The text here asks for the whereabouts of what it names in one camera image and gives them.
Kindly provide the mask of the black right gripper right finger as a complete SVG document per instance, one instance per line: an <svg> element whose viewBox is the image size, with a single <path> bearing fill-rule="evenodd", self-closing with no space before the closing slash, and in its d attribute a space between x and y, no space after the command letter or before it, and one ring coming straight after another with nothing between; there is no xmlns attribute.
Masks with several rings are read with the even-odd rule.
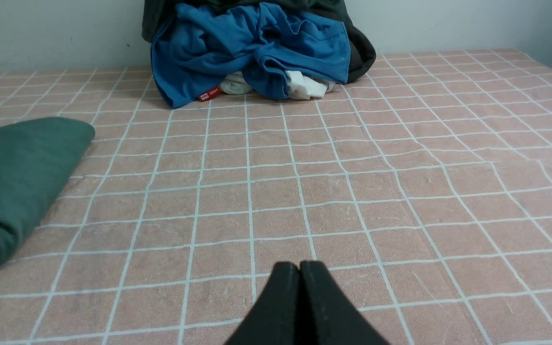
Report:
<svg viewBox="0 0 552 345"><path fill-rule="evenodd" d="M320 345L389 344L355 308L324 263L303 261L300 272Z"/></svg>

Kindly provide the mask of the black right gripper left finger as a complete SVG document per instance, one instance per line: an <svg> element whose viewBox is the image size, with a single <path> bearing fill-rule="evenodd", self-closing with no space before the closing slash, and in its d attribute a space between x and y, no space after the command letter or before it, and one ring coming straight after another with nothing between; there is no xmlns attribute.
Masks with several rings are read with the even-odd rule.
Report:
<svg viewBox="0 0 552 345"><path fill-rule="evenodd" d="M274 264L267 284L227 345L293 345L299 294L298 267Z"/></svg>

